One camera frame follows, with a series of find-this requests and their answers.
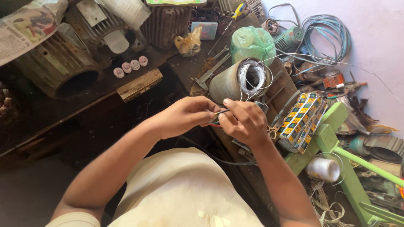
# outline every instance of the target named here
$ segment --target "coiled wire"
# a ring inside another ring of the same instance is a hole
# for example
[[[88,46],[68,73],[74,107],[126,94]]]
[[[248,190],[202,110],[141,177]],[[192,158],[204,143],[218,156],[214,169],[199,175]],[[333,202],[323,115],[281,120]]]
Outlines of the coiled wire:
[[[264,70],[264,64],[261,61],[256,62],[252,59],[247,59],[239,64],[237,80],[240,84],[241,99],[244,92],[248,95],[247,101],[250,98],[260,96],[263,90],[270,86],[265,87],[267,75]]]
[[[308,17],[303,21],[302,29],[304,31],[303,41],[300,43],[297,50],[300,50],[301,46],[306,48],[309,54],[313,56],[311,57],[313,61],[318,65],[304,71],[300,71],[300,73],[309,71],[313,68],[319,67],[320,65],[335,66],[338,64],[338,62],[341,62],[345,56],[347,56],[349,50],[351,49],[351,34],[349,33],[347,27],[336,16],[322,14]],[[323,35],[332,44],[334,47],[334,56],[328,56],[317,51],[310,39],[311,32],[315,30]],[[330,36],[334,37],[338,41],[340,46],[339,53],[337,53],[337,44],[331,40]]]

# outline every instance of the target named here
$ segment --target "small plastic box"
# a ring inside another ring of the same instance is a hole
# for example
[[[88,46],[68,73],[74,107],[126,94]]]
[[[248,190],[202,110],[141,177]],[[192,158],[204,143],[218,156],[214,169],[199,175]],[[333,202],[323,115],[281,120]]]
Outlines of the small plastic box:
[[[192,22],[191,32],[202,26],[201,40],[214,40],[216,37],[217,22]]]

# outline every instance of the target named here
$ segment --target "blue cable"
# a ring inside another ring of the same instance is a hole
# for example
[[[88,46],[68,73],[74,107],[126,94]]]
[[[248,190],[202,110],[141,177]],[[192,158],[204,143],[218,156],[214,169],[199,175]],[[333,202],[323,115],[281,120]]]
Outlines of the blue cable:
[[[306,48],[309,55],[313,55],[319,58],[327,58],[332,61],[341,62],[342,59],[347,56],[349,50],[351,49],[351,34],[347,27],[342,23],[342,21],[332,15],[322,14],[322,15],[314,15],[306,18],[303,21],[302,29],[304,31],[303,41],[298,47]],[[328,56],[323,53],[319,53],[310,40],[310,34],[312,31],[318,31],[321,35],[323,35],[334,47],[334,56]],[[336,44],[330,39],[329,36],[334,37],[338,44],[340,45],[340,51],[337,53]],[[337,63],[331,61],[325,61],[321,59],[317,59],[312,57],[313,61],[317,62],[319,65],[327,65],[327,66],[335,66]]]

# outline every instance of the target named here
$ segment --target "white shirt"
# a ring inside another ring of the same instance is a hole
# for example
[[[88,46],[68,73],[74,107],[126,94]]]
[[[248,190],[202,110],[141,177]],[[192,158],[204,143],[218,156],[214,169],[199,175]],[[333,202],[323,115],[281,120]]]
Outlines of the white shirt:
[[[46,227],[99,227],[90,214],[62,215]],[[109,227],[262,227],[220,166],[191,147],[140,161]]]

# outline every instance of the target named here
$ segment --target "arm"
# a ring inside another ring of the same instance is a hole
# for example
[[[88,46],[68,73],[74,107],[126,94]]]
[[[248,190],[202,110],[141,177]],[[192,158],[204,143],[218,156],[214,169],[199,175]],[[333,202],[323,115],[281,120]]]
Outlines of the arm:
[[[219,115],[223,130],[247,144],[257,160],[283,227],[320,226],[303,185],[267,135],[267,119],[252,102],[224,100],[229,112]]]
[[[218,111],[220,108],[206,97],[186,97],[143,121],[77,175],[51,220],[79,211],[101,221],[105,205],[156,142],[179,136],[197,125],[207,126],[213,112]]]

